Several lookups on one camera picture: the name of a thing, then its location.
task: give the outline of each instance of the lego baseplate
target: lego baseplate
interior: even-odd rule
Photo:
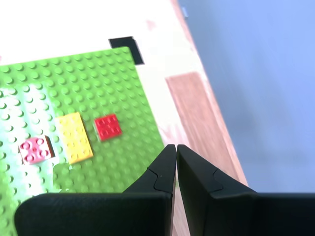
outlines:
[[[68,164],[56,117],[79,112],[93,157]],[[94,119],[116,114],[122,135],[101,142]],[[163,149],[128,48],[0,66],[0,234],[46,192],[122,192]],[[55,157],[23,165],[18,145],[49,137]]]

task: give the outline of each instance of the red lego brick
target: red lego brick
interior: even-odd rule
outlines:
[[[100,117],[95,119],[94,121],[99,139],[101,141],[113,138],[123,133],[115,114]]]
[[[45,135],[26,139],[19,149],[24,165],[32,165],[54,157],[49,138]]]

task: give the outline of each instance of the blue wall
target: blue wall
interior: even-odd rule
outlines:
[[[315,192],[315,1],[180,3],[249,186]]]

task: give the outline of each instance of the wooden table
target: wooden table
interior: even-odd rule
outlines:
[[[177,0],[5,1],[0,64],[109,49],[133,36],[137,66],[165,144],[185,144],[247,184]],[[173,235],[189,230],[176,189]]]

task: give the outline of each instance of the yellow lego brick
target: yellow lego brick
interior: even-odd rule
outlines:
[[[93,156],[88,136],[78,112],[57,117],[56,121],[69,164],[83,161]]]

